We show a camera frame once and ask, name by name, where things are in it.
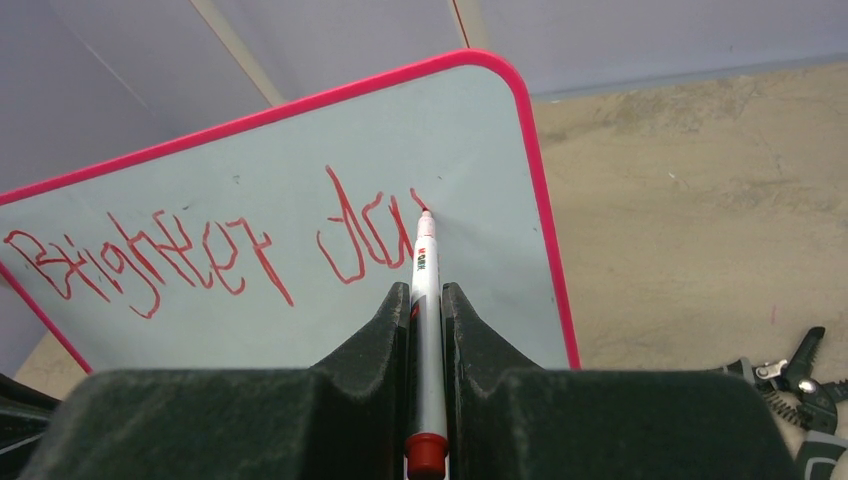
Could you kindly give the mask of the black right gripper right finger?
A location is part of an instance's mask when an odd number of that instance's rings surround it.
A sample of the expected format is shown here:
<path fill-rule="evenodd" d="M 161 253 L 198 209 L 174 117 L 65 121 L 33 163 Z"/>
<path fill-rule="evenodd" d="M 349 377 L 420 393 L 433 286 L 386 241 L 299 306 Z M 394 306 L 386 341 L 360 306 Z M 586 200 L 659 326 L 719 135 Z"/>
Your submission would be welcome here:
<path fill-rule="evenodd" d="M 454 479 L 797 479 L 739 368 L 545 369 L 455 283 L 447 328 Z"/>

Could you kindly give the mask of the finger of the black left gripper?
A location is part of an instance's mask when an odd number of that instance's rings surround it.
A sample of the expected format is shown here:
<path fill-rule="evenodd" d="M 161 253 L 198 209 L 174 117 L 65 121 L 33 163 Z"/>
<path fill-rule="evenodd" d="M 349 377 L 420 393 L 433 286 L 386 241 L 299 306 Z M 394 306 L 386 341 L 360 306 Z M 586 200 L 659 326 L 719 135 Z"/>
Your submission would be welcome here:
<path fill-rule="evenodd" d="M 1 479 L 17 479 L 49 427 L 59 399 L 1 375 Z"/>

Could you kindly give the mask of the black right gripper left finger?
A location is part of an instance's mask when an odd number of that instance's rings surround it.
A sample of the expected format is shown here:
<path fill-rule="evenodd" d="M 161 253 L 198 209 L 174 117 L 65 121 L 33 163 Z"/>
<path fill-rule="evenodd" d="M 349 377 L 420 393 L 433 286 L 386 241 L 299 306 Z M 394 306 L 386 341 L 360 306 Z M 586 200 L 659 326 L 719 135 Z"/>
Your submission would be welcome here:
<path fill-rule="evenodd" d="M 25 479 L 398 479 L 408 287 L 306 369 L 113 370 L 52 416 Z"/>

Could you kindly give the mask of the red white marker pen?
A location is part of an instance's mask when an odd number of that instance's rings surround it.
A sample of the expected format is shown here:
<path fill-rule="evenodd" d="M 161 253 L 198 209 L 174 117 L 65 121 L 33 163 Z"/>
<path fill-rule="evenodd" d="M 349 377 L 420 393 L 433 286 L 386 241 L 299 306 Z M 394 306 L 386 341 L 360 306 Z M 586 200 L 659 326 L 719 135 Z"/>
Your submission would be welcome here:
<path fill-rule="evenodd" d="M 435 219 L 417 222 L 410 284 L 410 326 L 415 331 L 412 427 L 405 441 L 409 479 L 443 479 L 449 450 L 444 347 Z"/>

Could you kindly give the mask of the pink-rimmed whiteboard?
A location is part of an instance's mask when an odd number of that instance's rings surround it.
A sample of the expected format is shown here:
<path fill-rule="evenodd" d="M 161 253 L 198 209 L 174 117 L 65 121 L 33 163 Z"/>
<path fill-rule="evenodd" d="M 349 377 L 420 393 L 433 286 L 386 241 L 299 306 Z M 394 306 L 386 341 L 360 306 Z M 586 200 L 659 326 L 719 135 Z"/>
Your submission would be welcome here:
<path fill-rule="evenodd" d="M 1 273 L 88 371 L 309 366 L 418 264 L 580 363 L 531 97 L 463 49 L 4 193 Z"/>

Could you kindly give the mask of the black handled pliers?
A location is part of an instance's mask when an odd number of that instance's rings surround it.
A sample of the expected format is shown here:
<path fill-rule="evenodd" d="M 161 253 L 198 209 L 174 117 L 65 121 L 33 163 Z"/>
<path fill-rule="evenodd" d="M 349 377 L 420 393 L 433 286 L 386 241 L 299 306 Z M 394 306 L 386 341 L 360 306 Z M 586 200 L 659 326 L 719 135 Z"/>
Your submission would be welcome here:
<path fill-rule="evenodd" d="M 838 405 L 847 400 L 847 381 L 823 383 L 813 376 L 825 334 L 823 326 L 810 328 L 790 359 L 754 365 L 741 357 L 713 370 L 745 380 L 773 413 L 806 432 L 795 463 L 803 478 L 813 480 L 831 479 L 847 452 L 847 440 L 837 435 Z"/>

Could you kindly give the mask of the white PVC pipe frame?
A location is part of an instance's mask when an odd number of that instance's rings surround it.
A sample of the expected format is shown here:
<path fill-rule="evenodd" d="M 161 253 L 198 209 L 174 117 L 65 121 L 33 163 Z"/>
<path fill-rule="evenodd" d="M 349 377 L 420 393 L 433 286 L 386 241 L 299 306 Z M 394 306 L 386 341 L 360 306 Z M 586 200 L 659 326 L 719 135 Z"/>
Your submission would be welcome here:
<path fill-rule="evenodd" d="M 195 1 L 270 105 L 455 49 L 490 49 L 481 1 Z"/>

